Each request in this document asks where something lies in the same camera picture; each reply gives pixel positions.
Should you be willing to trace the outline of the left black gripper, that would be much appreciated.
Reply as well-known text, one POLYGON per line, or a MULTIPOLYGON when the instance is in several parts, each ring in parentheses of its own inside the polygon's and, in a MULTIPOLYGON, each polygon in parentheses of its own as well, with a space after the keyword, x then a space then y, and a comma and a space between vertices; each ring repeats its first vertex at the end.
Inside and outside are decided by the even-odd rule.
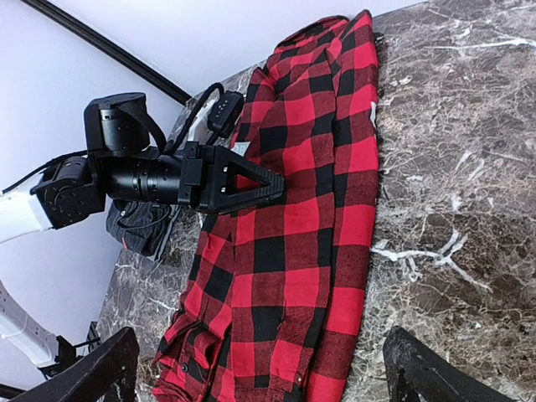
POLYGON ((285 179, 223 146, 186 142, 182 150, 178 204, 230 214, 279 198, 285 179))

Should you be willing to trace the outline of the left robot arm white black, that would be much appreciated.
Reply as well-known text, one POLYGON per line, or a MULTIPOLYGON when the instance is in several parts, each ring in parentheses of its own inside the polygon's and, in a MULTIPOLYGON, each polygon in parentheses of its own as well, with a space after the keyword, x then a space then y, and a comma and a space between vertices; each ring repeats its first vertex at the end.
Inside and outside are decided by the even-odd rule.
POLYGON ((79 223, 102 212, 107 199, 229 214, 284 193, 282 176, 216 142, 235 126, 240 93, 227 91, 210 108, 204 142, 195 138, 195 113, 168 140, 146 103, 140 92, 92 100, 85 150, 52 159, 2 191, 2 242, 79 223))

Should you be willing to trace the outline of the red black plaid shirt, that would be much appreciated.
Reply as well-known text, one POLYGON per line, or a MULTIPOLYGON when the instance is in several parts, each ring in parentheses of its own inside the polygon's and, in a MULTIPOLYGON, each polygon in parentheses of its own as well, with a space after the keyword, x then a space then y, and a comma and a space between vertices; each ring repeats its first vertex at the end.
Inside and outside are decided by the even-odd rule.
POLYGON ((319 20, 253 71, 233 142, 274 203, 208 216, 155 360, 159 401, 339 401, 379 191, 373 19, 319 20))

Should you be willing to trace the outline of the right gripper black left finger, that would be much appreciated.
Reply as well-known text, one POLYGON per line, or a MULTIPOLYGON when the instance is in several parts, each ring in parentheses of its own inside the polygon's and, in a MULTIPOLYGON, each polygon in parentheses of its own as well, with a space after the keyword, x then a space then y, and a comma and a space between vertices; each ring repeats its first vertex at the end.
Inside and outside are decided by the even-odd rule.
POLYGON ((63 373, 19 395, 20 401, 135 401, 139 345, 124 327, 63 373))

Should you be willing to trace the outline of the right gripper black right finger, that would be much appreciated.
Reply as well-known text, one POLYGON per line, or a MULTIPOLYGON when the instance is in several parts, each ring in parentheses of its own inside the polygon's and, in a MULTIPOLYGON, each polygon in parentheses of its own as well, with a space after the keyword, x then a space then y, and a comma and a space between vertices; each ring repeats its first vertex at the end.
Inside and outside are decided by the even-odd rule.
POLYGON ((384 341, 384 366, 391 401, 509 401, 464 374, 402 327, 384 341))

